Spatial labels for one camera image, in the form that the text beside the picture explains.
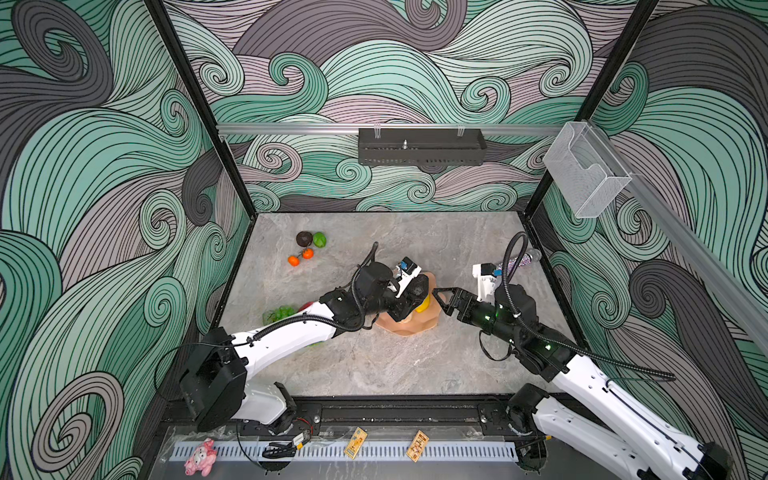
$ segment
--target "red wire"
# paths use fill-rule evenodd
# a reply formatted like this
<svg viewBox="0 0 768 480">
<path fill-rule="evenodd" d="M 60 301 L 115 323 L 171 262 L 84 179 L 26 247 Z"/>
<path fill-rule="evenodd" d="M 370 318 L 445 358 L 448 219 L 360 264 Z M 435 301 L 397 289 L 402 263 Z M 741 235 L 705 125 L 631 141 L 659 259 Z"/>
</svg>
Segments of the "red wire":
<svg viewBox="0 0 768 480">
<path fill-rule="evenodd" d="M 304 422 L 304 423 L 306 423 L 307 425 L 310 426 L 310 436 L 315 434 L 315 427 L 313 427 L 311 423 L 307 422 L 305 419 L 303 419 L 301 417 L 298 417 L 296 420 L 301 420 L 302 422 Z"/>
</svg>

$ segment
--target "water bottle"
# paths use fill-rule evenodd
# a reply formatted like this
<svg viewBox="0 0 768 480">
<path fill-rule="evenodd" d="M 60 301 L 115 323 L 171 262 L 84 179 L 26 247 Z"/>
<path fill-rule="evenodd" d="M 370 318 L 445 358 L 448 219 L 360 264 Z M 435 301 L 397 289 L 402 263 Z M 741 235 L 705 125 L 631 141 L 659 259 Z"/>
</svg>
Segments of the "water bottle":
<svg viewBox="0 0 768 480">
<path fill-rule="evenodd" d="M 512 265 L 515 265 L 515 260 L 517 260 L 517 257 L 512 257 L 509 259 L 509 265 L 507 265 L 507 274 L 512 270 Z M 520 259 L 520 265 L 528 265 L 530 263 L 536 263 L 539 260 L 541 260 L 541 251 L 538 248 L 529 248 L 523 253 L 523 257 Z M 496 276 L 501 276 L 502 274 L 502 262 L 499 262 L 496 266 L 496 271 L 493 273 Z"/>
</svg>

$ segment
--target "patterned wall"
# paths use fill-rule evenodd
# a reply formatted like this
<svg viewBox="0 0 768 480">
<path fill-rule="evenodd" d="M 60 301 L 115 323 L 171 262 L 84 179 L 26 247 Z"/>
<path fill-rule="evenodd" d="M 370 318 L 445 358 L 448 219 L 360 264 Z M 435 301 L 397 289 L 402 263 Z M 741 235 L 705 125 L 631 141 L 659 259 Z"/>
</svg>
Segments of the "patterned wall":
<svg viewBox="0 0 768 480">
<path fill-rule="evenodd" d="M 574 119 L 634 1 L 166 6 L 219 122 L 562 124 Z M 551 139 L 489 140 L 481 167 L 420 170 L 360 167 L 356 137 L 229 138 L 261 211 L 520 209 Z"/>
<path fill-rule="evenodd" d="M 711 3 L 650 20 L 594 119 L 768 309 L 768 4 Z M 545 209 L 535 225 L 591 348 L 675 372 L 625 386 L 728 448 L 734 478 L 765 478 L 768 360 L 740 319 L 626 191 L 597 219 L 576 220 L 557 188 Z"/>
<path fill-rule="evenodd" d="M 3 478 L 135 478 L 248 219 L 141 0 L 2 2 L 0 64 Z"/>
</svg>

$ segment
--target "slotted white strip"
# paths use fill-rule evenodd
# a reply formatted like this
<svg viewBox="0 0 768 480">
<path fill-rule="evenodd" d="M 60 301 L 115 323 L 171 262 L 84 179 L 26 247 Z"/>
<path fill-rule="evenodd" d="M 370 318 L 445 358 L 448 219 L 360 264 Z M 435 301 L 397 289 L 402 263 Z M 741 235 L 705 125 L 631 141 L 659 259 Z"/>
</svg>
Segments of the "slotted white strip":
<svg viewBox="0 0 768 480">
<path fill-rule="evenodd" d="M 245 452 L 254 460 L 269 462 L 261 456 L 268 442 L 242 442 Z M 316 440 L 299 450 L 293 458 L 282 458 L 281 462 L 293 460 L 296 462 L 348 462 L 351 459 L 344 455 L 347 440 L 326 442 Z M 185 462 L 199 445 L 199 442 L 176 442 L 170 462 Z M 366 440 L 357 453 L 356 461 L 363 462 L 411 462 L 406 456 L 406 450 L 411 442 Z M 217 462 L 248 462 L 243 450 L 237 442 L 216 442 L 214 448 L 218 451 Z M 430 441 L 420 462 L 517 462 L 518 456 L 515 444 L 512 442 L 461 442 L 461 441 Z"/>
</svg>

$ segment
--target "pink plush animal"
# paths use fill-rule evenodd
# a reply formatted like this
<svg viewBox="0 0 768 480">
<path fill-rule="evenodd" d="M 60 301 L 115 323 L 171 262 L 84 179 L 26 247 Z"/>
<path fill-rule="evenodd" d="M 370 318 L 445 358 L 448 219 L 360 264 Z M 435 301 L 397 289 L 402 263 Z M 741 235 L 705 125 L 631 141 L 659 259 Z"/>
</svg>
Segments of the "pink plush animal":
<svg viewBox="0 0 768 480">
<path fill-rule="evenodd" d="M 203 477 L 210 473 L 211 467 L 216 461 L 216 450 L 214 450 L 214 441 L 205 439 L 205 442 L 199 444 L 189 460 L 184 463 L 187 475 L 194 475 L 198 470 L 203 472 Z"/>
</svg>

